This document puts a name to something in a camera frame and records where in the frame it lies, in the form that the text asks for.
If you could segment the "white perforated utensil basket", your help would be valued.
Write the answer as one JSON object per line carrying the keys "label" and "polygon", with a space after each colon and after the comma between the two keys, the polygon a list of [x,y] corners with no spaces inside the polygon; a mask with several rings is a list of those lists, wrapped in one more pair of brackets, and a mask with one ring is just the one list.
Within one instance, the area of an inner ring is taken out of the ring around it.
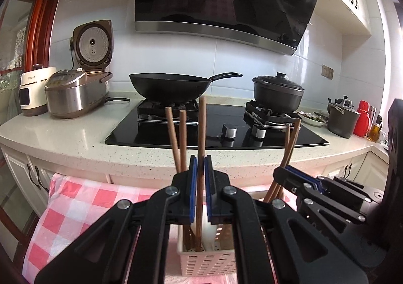
{"label": "white perforated utensil basket", "polygon": [[177,253],[180,256],[182,276],[218,276],[236,272],[232,232],[224,225],[217,226],[215,250],[200,252],[186,250],[184,230],[179,226]]}

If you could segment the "brown wooden chopstick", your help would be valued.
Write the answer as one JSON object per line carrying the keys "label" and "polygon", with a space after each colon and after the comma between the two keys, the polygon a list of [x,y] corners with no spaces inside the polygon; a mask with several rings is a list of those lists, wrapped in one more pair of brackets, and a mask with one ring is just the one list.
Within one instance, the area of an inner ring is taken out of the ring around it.
{"label": "brown wooden chopstick", "polygon": [[195,250],[202,250],[202,217],[204,202],[204,159],[206,148],[206,97],[199,99],[199,123],[197,141],[197,194],[195,215]]}

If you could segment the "red white checkered tablecloth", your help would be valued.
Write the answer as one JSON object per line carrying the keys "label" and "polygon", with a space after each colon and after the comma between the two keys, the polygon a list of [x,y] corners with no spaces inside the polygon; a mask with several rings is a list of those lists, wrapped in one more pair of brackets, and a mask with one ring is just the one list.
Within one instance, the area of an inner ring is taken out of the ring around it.
{"label": "red white checkered tablecloth", "polygon": [[49,200],[27,249],[22,275],[33,283],[37,274],[72,241],[121,199],[145,201],[155,188],[138,188],[54,174]]}

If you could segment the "oil bottle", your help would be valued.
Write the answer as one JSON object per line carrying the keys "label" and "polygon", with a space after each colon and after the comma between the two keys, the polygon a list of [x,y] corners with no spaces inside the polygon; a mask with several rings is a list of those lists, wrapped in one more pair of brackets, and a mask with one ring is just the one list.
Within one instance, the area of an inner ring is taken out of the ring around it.
{"label": "oil bottle", "polygon": [[377,142],[381,135],[382,127],[383,127],[383,118],[381,115],[378,115],[368,133],[368,136],[367,136],[368,139],[371,140],[372,142]]}

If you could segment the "red thermos jug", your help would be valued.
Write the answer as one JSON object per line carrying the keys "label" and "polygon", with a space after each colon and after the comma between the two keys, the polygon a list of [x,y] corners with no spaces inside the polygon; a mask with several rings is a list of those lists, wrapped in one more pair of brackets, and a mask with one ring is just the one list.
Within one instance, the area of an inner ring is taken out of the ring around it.
{"label": "red thermos jug", "polygon": [[364,137],[367,135],[368,131],[370,130],[370,104],[365,101],[361,100],[359,103],[359,107],[357,112],[359,113],[359,118],[357,119],[357,123],[354,127],[354,134],[359,137]]}

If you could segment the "small plate of food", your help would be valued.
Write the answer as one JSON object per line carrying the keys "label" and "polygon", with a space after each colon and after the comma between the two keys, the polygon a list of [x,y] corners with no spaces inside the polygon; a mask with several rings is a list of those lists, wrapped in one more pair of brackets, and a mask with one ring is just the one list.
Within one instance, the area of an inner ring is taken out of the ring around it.
{"label": "small plate of food", "polygon": [[326,119],[315,113],[298,111],[296,114],[302,119],[302,122],[309,124],[310,126],[323,127],[327,124]]}

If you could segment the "steel flask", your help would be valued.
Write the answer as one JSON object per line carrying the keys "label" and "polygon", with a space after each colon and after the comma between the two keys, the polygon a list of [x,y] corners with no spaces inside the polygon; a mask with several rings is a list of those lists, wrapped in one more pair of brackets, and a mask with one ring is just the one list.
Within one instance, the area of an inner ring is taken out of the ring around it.
{"label": "steel flask", "polygon": [[370,105],[369,116],[370,116],[370,126],[372,126],[372,124],[374,123],[374,118],[376,116],[376,107],[375,106]]}

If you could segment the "white lower cabinets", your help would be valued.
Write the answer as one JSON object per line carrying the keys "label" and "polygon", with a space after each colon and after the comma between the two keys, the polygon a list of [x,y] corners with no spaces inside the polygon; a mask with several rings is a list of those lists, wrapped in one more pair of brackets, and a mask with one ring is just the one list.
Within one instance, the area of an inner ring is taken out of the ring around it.
{"label": "white lower cabinets", "polygon": [[[96,145],[95,156],[78,145],[50,151],[10,142],[1,146],[11,172],[22,189],[29,185],[46,190],[55,173],[97,182],[161,188],[167,186],[176,172],[170,149]],[[210,150],[212,164],[239,187],[265,188],[273,180],[273,171],[283,158],[282,149]],[[353,137],[326,146],[297,147],[290,163],[312,176],[335,175],[337,169],[355,178],[365,157],[373,154],[377,163],[387,165],[385,146]]]}

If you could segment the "black glass gas stove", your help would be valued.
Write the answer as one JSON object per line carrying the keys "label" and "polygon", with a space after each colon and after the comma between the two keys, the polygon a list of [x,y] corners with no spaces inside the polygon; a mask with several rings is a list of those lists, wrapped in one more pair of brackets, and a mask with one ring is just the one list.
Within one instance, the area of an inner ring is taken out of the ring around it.
{"label": "black glass gas stove", "polygon": [[[244,106],[206,105],[207,149],[279,149],[297,113],[274,113],[254,100]],[[165,105],[141,101],[105,139],[107,145],[170,148]]]}

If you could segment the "brown chopstick on cloth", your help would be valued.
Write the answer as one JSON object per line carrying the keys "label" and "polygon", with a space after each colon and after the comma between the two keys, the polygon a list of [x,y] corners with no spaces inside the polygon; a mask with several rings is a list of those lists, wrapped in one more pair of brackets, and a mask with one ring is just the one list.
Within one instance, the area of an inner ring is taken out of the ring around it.
{"label": "brown chopstick on cloth", "polygon": [[180,171],[186,171],[187,168],[187,131],[186,131],[186,111],[180,110]]}

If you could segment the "black wok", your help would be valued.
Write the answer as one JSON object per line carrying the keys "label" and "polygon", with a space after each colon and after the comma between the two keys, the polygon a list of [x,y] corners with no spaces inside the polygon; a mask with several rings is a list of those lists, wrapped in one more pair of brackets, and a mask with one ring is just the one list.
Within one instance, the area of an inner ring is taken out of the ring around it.
{"label": "black wok", "polygon": [[224,72],[212,77],[172,73],[134,73],[129,78],[134,89],[153,103],[184,104],[203,95],[214,81],[242,77],[238,72]]}

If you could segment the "open silver rice cooker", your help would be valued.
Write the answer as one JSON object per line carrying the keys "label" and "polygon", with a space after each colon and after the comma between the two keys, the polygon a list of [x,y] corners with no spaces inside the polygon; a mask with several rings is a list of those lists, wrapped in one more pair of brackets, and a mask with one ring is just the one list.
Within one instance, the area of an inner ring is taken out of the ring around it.
{"label": "open silver rice cooker", "polygon": [[110,20],[91,21],[73,30],[70,51],[74,67],[54,73],[45,85],[49,113],[71,119],[105,103],[107,71],[113,56],[113,28]]}

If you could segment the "white small appliance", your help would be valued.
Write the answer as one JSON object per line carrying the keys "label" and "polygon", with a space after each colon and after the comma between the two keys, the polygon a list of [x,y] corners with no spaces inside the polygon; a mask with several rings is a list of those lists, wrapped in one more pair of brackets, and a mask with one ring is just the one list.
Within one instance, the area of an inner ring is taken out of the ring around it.
{"label": "white small appliance", "polygon": [[56,67],[37,64],[32,71],[22,74],[18,99],[24,116],[37,116],[47,112],[45,85],[56,72]]}

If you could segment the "red framed glass door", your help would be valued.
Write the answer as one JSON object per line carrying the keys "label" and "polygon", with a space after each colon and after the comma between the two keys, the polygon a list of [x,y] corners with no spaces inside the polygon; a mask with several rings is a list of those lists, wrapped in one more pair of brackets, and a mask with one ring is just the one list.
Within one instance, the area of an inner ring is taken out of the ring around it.
{"label": "red framed glass door", "polygon": [[[49,65],[53,21],[59,0],[4,0],[1,4],[1,124],[22,113],[25,72]],[[37,218],[1,152],[1,237],[26,236]]]}

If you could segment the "wall switch plate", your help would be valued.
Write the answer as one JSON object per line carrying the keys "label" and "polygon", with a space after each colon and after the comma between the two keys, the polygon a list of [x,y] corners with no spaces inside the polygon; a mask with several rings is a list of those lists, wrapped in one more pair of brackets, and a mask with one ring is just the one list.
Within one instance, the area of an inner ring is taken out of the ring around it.
{"label": "wall switch plate", "polygon": [[328,67],[326,65],[322,65],[322,70],[321,70],[321,75],[329,80],[333,79],[334,75],[334,70],[331,67]]}

